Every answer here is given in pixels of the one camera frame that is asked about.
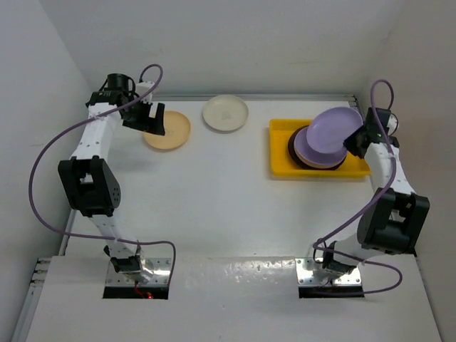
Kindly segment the purple plate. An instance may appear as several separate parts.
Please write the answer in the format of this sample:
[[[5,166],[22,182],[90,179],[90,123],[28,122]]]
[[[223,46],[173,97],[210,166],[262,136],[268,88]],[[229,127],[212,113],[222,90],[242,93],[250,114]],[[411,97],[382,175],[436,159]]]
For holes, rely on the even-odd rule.
[[[363,125],[359,112],[352,108],[336,107],[317,115],[308,127],[309,146],[323,154],[344,149],[343,141]]]
[[[308,126],[304,126],[297,130],[292,142],[294,152],[301,161],[310,166],[325,168],[333,167],[346,159],[347,151],[344,147],[335,153],[321,153],[311,148],[307,142],[308,128]]]

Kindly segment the steel plate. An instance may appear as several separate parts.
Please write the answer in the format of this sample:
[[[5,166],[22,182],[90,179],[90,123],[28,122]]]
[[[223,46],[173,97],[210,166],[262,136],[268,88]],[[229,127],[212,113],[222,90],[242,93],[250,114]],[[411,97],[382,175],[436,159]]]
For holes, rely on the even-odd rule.
[[[321,153],[314,150],[307,141],[308,126],[303,126],[293,132],[287,142],[291,159],[302,169],[309,170],[336,170],[347,157],[347,150],[335,153]]]

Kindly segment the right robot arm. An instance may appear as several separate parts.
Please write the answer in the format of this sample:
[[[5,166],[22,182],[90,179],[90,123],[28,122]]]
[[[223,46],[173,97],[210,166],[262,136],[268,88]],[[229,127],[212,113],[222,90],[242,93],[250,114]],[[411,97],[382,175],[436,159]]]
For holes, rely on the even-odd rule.
[[[374,203],[351,219],[356,233],[334,241],[323,253],[321,268],[330,274],[350,274],[359,263],[382,254],[411,254],[430,209],[407,181],[400,162],[399,142],[388,136],[390,110],[368,109],[361,126],[344,145],[368,164]]]

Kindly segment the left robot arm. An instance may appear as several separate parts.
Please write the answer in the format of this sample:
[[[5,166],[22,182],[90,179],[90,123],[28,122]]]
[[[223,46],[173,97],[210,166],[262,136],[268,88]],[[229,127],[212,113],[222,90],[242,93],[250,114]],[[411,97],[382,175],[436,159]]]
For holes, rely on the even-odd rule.
[[[71,158],[59,162],[58,173],[70,206],[89,218],[105,240],[105,253],[114,270],[136,284],[146,284],[154,275],[152,264],[143,256],[135,239],[116,222],[121,189],[108,166],[110,145],[119,125],[165,135],[164,104],[158,104],[154,116],[150,115],[151,105],[143,101],[122,107],[135,98],[131,77],[119,73],[108,75],[103,87],[87,102],[90,122]]]

